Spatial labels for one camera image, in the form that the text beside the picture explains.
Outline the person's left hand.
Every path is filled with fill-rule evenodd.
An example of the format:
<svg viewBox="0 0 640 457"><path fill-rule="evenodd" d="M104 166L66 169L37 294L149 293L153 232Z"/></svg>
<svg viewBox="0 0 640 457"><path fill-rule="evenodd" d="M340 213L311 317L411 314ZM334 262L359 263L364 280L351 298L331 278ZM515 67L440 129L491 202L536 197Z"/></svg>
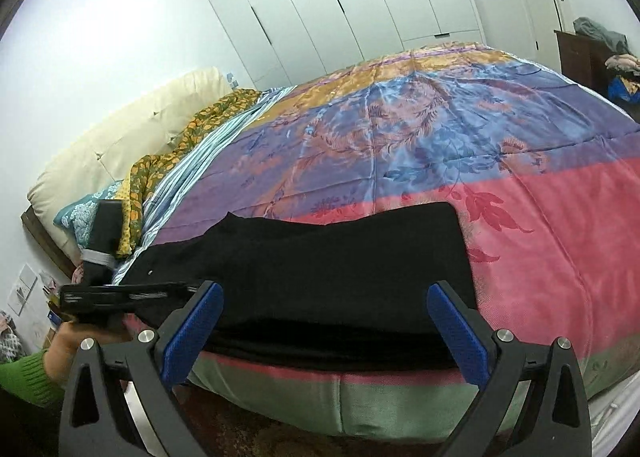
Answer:
<svg viewBox="0 0 640 457"><path fill-rule="evenodd" d="M56 332L50 347L43 354L43 369L47 377L59 385L66 386L70 370L81 342L91 338L98 344L128 342L132 339L129 331L124 327L113 330L101 329L77 321L66 321Z"/></svg>

